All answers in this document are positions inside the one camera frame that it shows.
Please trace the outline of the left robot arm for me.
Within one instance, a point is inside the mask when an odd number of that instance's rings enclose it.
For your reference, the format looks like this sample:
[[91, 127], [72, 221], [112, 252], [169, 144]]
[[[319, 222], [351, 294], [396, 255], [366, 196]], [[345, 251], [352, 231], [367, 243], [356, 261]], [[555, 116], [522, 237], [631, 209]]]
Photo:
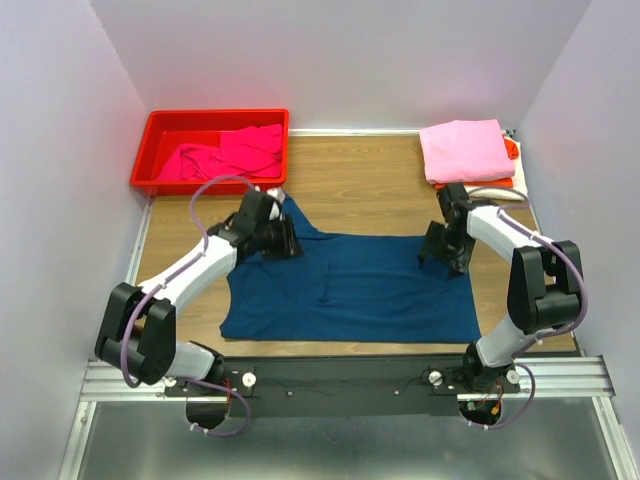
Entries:
[[94, 353], [120, 370], [137, 388], [164, 379], [209, 383], [223, 375], [220, 355], [177, 339], [177, 320], [214, 281], [228, 276], [257, 254], [266, 259], [301, 256], [293, 221], [280, 188], [248, 190], [239, 209], [203, 229], [196, 246], [155, 277], [121, 282], [109, 294]]

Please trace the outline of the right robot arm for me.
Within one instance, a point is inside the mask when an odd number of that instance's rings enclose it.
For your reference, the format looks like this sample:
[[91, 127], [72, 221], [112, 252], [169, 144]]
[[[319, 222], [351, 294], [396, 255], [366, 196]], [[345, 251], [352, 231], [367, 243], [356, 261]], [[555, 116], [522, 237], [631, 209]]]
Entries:
[[492, 387], [514, 360], [539, 341], [575, 329], [588, 300], [581, 256], [571, 241], [553, 241], [507, 214], [505, 207], [469, 196], [463, 184], [437, 193], [443, 222], [431, 222], [418, 255], [436, 260], [449, 277], [469, 270], [474, 247], [482, 242], [510, 267], [507, 313], [487, 335], [466, 349], [455, 381], [470, 392]]

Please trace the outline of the dark blue t shirt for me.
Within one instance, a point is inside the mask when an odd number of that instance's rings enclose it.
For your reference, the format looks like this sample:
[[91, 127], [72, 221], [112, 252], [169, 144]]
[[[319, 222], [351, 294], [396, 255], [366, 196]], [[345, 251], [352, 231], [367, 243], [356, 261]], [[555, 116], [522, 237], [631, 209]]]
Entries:
[[232, 340], [454, 343], [480, 338], [469, 275], [419, 261], [419, 236], [326, 233], [292, 197], [303, 254], [256, 255], [227, 277], [231, 301], [220, 326]]

